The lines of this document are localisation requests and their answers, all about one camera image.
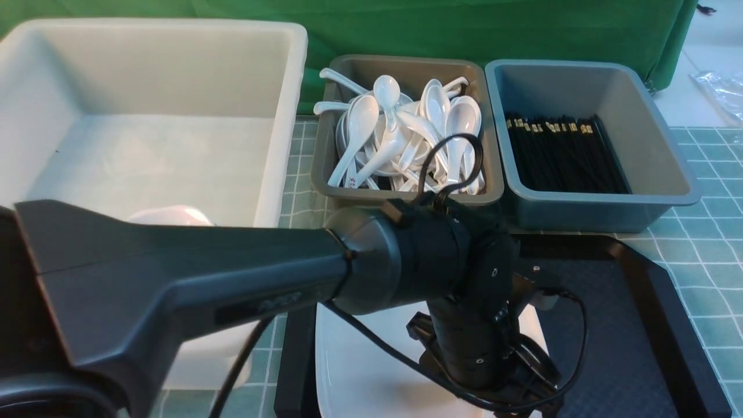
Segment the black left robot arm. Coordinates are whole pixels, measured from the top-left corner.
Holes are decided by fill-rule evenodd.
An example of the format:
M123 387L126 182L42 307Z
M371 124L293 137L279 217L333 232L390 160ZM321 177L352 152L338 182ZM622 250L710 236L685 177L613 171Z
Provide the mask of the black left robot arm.
M323 304L472 405L554 417L570 384L518 316L566 296L496 218L444 193L323 229L161 226L56 200L2 208L2 416L146 417L183 342Z

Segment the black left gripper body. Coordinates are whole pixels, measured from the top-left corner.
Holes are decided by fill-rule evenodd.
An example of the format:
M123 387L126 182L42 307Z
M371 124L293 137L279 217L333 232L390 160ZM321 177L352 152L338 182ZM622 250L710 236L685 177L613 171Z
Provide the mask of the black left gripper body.
M489 402L520 406L553 395L561 373L518 318L529 304L550 309L561 286L555 273L515 273L504 307L490 317L450 297L427 302L429 312L406 326L424 346L419 365Z

